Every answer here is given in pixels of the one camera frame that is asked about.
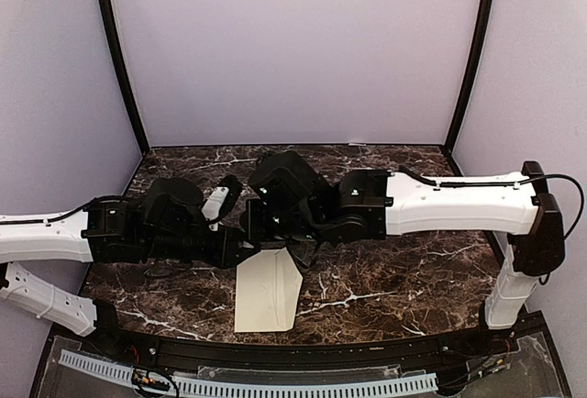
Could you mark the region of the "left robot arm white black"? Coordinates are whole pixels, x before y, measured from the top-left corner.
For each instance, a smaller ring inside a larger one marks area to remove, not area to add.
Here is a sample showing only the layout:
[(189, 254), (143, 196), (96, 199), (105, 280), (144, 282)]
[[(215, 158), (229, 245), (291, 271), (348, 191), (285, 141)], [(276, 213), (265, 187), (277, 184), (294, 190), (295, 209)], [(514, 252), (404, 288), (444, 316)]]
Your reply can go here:
[(1, 298), (63, 326), (93, 334), (110, 358), (129, 350), (128, 335), (117, 326), (108, 302), (68, 293), (35, 276), (25, 261), (141, 263), (149, 259), (202, 261), (230, 269), (259, 251), (240, 229), (222, 225), (242, 185), (223, 178), (209, 195), (183, 178), (159, 178), (137, 197), (96, 197), (69, 212), (1, 219)]

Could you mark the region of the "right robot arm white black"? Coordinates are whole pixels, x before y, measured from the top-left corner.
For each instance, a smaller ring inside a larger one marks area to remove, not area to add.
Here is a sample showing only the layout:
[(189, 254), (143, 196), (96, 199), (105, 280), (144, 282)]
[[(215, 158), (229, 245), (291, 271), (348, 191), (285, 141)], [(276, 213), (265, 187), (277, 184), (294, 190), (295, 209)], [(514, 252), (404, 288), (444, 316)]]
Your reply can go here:
[(527, 161), (521, 171), (485, 177), (429, 177), (402, 166), (360, 169), (330, 184), (292, 152), (261, 162), (249, 177), (257, 195), (241, 227), (254, 241), (296, 240), (336, 246), (427, 231), (494, 231), (507, 236), (504, 262), (483, 302), (482, 324), (468, 347), (490, 354), (504, 339), (527, 298), (565, 259), (566, 226), (546, 174)]

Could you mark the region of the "cream paper envelope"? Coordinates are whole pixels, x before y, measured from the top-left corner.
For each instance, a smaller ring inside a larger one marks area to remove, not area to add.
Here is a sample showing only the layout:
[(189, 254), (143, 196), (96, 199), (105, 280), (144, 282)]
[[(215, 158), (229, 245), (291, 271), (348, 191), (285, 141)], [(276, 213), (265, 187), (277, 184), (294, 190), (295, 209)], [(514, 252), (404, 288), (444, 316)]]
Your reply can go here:
[(234, 331), (286, 332), (294, 327), (303, 275), (286, 248), (263, 249), (237, 266)]

